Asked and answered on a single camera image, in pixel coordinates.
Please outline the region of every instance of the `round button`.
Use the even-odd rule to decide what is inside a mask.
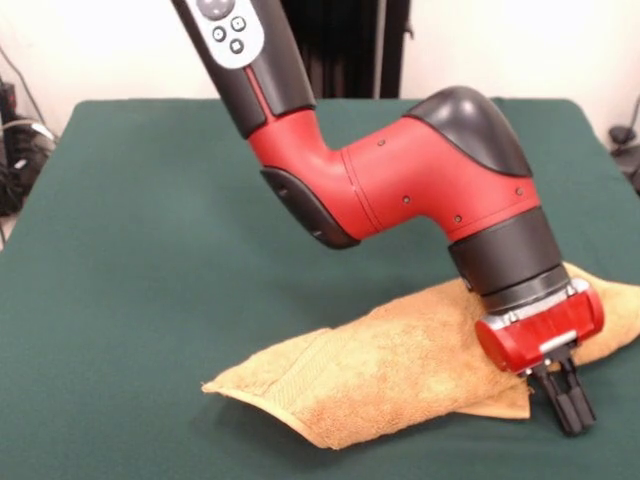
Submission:
[[[214,22],[222,20],[231,13],[235,6],[235,0],[197,0],[200,12]]]
[[[222,27],[216,27],[213,29],[213,39],[216,42],[224,42],[224,39],[227,38],[227,32]]]
[[[245,28],[247,28],[247,22],[244,21],[242,17],[234,17],[231,20],[231,28],[233,28],[236,32],[241,32]]]
[[[231,43],[229,44],[229,48],[233,53],[238,55],[242,53],[242,51],[244,50],[244,43],[242,43],[242,40],[238,40],[236,38],[234,40],[231,40]]]

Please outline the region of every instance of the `towel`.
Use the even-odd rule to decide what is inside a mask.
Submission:
[[[574,351],[578,365],[640,333],[640,286],[566,264],[597,290],[605,326]],[[378,306],[338,328],[285,339],[202,384],[253,405],[319,448],[343,449],[458,412],[530,418],[526,379],[500,371],[474,331],[484,310],[461,279]]]

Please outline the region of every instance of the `red robot arm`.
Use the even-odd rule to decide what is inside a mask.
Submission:
[[[283,205],[329,248],[415,217],[436,222],[487,315],[478,340],[500,369],[533,375],[567,434],[595,415],[571,348],[602,330],[595,292],[570,279],[517,136],[467,87],[444,89],[344,148],[327,146],[279,0],[172,0],[238,132]],[[547,367],[562,365],[562,391]]]

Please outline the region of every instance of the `red gripper housing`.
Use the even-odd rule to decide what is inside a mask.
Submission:
[[[602,302],[590,287],[548,310],[505,327],[493,328],[481,320],[475,329],[480,344],[496,366],[520,374],[544,362],[549,350],[563,338],[579,344],[603,327]]]

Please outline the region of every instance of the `green table surface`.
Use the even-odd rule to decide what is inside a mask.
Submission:
[[[640,203],[583,112],[495,99],[520,136],[566,260],[640,284]],[[413,101],[325,100],[339,147]],[[533,418],[448,415],[320,450],[201,382],[275,342],[456,276],[415,220],[326,249],[258,174],[219,101],[75,110],[0,255],[0,478],[638,478],[640,345],[582,370],[599,417],[567,439]]]

